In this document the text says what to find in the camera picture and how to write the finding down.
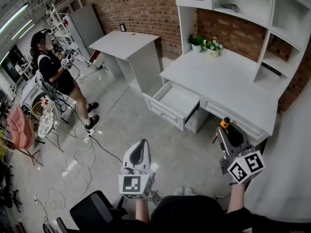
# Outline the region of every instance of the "black shorts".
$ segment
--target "black shorts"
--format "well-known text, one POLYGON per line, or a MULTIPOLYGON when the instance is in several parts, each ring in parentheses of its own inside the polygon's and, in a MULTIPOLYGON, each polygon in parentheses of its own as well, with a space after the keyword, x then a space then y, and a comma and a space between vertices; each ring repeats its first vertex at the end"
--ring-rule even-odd
POLYGON ((74 79, 65 69, 58 79, 54 82, 56 89, 67 96, 70 96, 75 89, 74 79))

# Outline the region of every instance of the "person's forearm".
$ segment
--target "person's forearm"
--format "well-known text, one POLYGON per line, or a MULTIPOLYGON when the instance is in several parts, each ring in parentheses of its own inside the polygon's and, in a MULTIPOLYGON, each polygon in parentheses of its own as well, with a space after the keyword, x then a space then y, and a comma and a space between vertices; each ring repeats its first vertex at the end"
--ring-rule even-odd
POLYGON ((244 193, 245 193, 244 184, 235 184, 232 186, 230 203, 227 213, 237 211, 244 207, 244 193))
POLYGON ((147 200, 136 201, 136 219, 145 223, 150 222, 147 200))
POLYGON ((59 76, 63 73, 64 70, 65 70, 65 69, 63 69, 62 67, 59 68, 59 70, 57 71, 57 73, 56 73, 53 77, 50 78, 50 82, 53 83, 55 80, 57 80, 57 79, 59 78, 59 76))

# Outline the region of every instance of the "potted plant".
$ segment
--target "potted plant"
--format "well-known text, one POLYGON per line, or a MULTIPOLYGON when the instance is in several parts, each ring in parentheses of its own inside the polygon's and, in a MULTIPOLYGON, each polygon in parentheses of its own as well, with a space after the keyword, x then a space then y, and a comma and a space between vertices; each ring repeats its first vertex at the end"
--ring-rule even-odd
POLYGON ((192 44, 192 50, 194 52, 201 52, 204 47, 203 41, 205 41, 205 37, 203 36, 193 37, 190 35, 188 39, 188 43, 192 44))
POLYGON ((204 41, 204 47, 207 49, 207 53, 209 56, 217 58, 219 56, 219 50, 223 48, 222 44, 219 44, 216 41, 216 37, 213 38, 213 41, 204 41))

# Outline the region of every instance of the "hair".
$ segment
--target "hair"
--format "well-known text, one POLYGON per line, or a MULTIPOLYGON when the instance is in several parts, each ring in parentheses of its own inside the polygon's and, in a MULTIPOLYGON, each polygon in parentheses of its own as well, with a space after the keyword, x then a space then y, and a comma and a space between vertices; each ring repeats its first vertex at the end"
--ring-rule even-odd
POLYGON ((41 44, 42 40, 45 40, 46 34, 42 32, 37 32, 33 35, 30 43, 30 54, 34 59, 35 65, 38 65, 38 57, 40 54, 44 53, 43 51, 39 50, 37 44, 41 44))

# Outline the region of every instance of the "white strap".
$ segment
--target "white strap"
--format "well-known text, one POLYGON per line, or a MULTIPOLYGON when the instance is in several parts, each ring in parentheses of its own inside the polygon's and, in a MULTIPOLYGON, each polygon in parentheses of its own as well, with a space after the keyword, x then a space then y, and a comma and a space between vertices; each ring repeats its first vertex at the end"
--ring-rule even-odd
POLYGON ((49 60, 51 60, 51 58, 50 58, 49 56, 45 55, 45 54, 39 55, 39 57, 38 57, 38 67, 39 67, 40 60, 41 60, 43 57, 48 57, 49 60))

